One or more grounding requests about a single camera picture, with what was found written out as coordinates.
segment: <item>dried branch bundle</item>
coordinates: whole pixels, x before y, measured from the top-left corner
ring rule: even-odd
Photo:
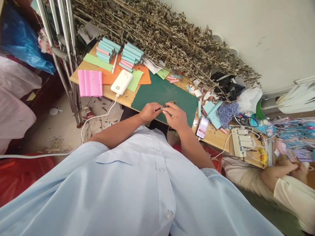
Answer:
[[[74,16],[90,22],[108,39],[130,42],[154,62],[163,60],[172,71],[200,79],[210,88],[218,87],[211,69],[240,75],[245,83],[259,85],[260,75],[232,54],[225,43],[212,38],[208,28],[201,30],[188,23],[184,13],[156,0],[74,0]]]

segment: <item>white wall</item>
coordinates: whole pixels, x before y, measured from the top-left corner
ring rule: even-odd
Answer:
[[[187,20],[209,25],[262,75],[264,92],[315,75],[314,0],[162,0]]]

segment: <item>blue plastic bag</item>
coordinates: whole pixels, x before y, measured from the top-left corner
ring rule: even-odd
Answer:
[[[38,47],[37,34],[9,5],[2,11],[4,26],[2,30],[1,49],[34,68],[54,74],[54,65],[46,61]]]

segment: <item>light green paper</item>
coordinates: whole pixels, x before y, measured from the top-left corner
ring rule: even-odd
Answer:
[[[157,72],[157,75],[159,77],[161,77],[162,79],[165,79],[168,76],[169,73],[170,72],[168,70],[162,69],[162,70]]]
[[[132,92],[135,92],[139,84],[139,81],[141,79],[141,76],[143,75],[143,72],[140,70],[132,69],[132,74],[133,74],[133,77],[127,89],[131,90]]]
[[[109,64],[95,56],[92,56],[91,54],[86,54],[83,60],[93,65],[96,65],[98,67],[102,67],[103,69],[108,70],[108,71],[112,71],[112,68],[113,68],[112,64]]]

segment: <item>orange paper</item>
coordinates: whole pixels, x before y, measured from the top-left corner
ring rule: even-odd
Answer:
[[[103,84],[113,84],[114,83],[115,79],[118,77],[118,75],[120,74],[121,70],[123,70],[123,67],[118,65],[120,60],[121,60],[121,54],[119,54],[118,57],[117,57],[117,62],[116,62],[116,67],[115,67],[114,74],[112,74],[111,71],[108,71],[108,70],[105,70],[105,69],[99,67],[99,70],[103,74]],[[115,61],[115,57],[111,61],[112,65],[114,64],[114,61]],[[141,84],[151,84],[151,78],[150,78],[150,74],[149,74],[149,69],[146,66],[135,65],[134,69],[135,70],[140,70],[140,71],[143,72],[143,75],[141,76],[141,79],[139,81],[139,85],[141,85]]]

